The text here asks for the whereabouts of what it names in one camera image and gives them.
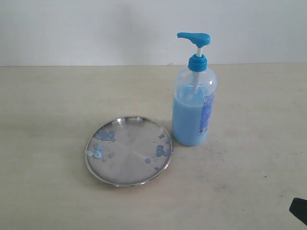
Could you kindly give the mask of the blue soap pump bottle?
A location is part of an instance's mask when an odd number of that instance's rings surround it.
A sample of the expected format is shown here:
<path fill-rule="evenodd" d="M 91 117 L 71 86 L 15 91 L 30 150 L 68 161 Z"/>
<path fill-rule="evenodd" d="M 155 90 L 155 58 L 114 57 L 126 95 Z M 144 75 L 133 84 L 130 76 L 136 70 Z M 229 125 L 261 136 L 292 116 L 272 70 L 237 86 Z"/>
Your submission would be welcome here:
<path fill-rule="evenodd" d="M 181 145 L 197 146 L 208 134 L 217 77 L 207 66 L 202 48 L 211 42 L 205 33 L 177 33 L 178 38 L 189 40 L 197 51 L 188 65 L 178 71 L 175 79 L 172 107 L 172 136 Z"/>

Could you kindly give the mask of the round steel plate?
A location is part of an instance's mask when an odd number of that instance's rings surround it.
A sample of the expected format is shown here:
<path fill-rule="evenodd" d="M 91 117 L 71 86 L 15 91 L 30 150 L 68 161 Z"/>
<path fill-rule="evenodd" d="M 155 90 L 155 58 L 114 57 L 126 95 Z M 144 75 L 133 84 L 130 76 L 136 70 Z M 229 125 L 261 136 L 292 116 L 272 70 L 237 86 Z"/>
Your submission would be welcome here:
<path fill-rule="evenodd" d="M 145 184 L 159 176 L 173 155 L 171 135 L 143 116 L 124 116 L 102 125 L 85 147 L 85 164 L 98 180 L 116 187 Z"/>

